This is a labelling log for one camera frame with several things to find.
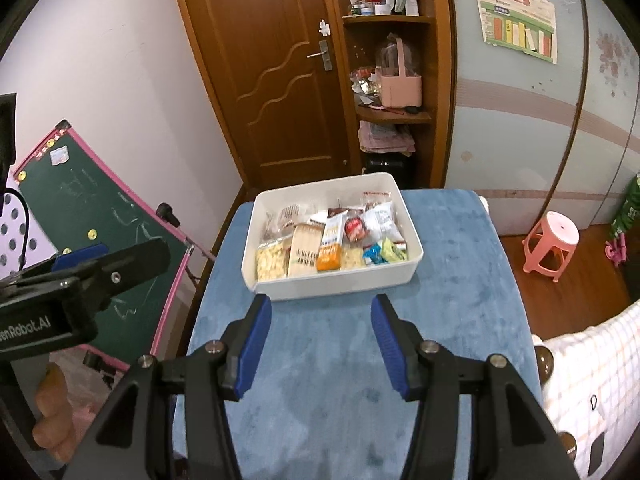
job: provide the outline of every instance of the blue tablecloth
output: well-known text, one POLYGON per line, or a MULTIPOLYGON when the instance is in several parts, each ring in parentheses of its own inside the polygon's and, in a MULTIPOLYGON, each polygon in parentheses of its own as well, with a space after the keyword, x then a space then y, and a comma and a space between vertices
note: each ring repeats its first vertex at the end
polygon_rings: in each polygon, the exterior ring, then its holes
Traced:
MULTIPOLYGON (((540 400, 524 306, 478 196, 403 192, 424 248, 406 285, 384 290, 398 316, 453 353, 506 355, 540 400)), ((191 336, 192 352, 243 317, 252 301, 240 272, 252 204, 229 227, 191 336)), ((398 480, 417 403, 392 390, 370 323, 382 290, 273 303, 254 386, 226 411, 245 480, 398 480)), ((470 402, 461 398, 456 479, 466 479, 470 402)), ((186 454, 178 400, 174 447, 186 454)))

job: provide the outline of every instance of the green chalkboard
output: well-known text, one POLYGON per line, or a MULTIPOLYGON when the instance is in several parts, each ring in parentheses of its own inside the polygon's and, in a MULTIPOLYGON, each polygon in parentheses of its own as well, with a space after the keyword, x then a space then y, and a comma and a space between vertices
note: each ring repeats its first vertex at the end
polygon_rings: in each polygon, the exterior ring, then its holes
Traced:
POLYGON ((31 213, 59 253, 99 242, 117 251, 158 237, 169 245, 166 273, 113 298, 108 309, 96 316, 98 336, 91 345, 131 364, 151 350, 188 248, 101 165, 68 123, 61 123, 19 168, 17 177, 31 213))

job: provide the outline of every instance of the brown ball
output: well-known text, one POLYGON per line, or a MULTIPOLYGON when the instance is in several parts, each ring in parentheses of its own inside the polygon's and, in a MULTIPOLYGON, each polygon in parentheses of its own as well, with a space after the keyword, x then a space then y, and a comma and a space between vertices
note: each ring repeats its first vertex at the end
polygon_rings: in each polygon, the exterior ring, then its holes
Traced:
POLYGON ((558 437, 560 437, 560 442, 566 449, 566 453, 571 459, 571 462, 575 462, 575 455, 577 454, 577 443, 575 441, 575 437, 571 433, 567 433, 566 431, 561 431, 558 433, 558 437))
POLYGON ((546 346, 536 346, 535 351, 540 385, 544 386, 554 372, 554 355, 546 346))

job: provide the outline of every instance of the door handle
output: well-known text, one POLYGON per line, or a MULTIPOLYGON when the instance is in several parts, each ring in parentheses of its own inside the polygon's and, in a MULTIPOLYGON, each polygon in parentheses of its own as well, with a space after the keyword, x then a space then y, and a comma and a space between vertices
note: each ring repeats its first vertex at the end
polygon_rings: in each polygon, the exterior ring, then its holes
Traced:
POLYGON ((316 52, 315 54, 309 54, 306 57, 310 58, 310 57, 322 56, 322 64, 324 65, 324 70, 326 72, 329 72, 334 69, 334 66, 331 63, 331 55, 329 54, 329 44, 327 43, 326 40, 320 40, 318 41, 318 45, 320 46, 320 52, 316 52))

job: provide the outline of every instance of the pink basket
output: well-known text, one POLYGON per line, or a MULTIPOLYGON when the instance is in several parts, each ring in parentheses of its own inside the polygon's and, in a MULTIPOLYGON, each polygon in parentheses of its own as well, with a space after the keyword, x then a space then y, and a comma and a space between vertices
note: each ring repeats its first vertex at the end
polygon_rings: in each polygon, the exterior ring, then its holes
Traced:
POLYGON ((380 100, 385 108, 404 108, 422 104, 422 77, 408 76, 404 66, 404 44, 398 42, 398 76, 380 76, 380 100))

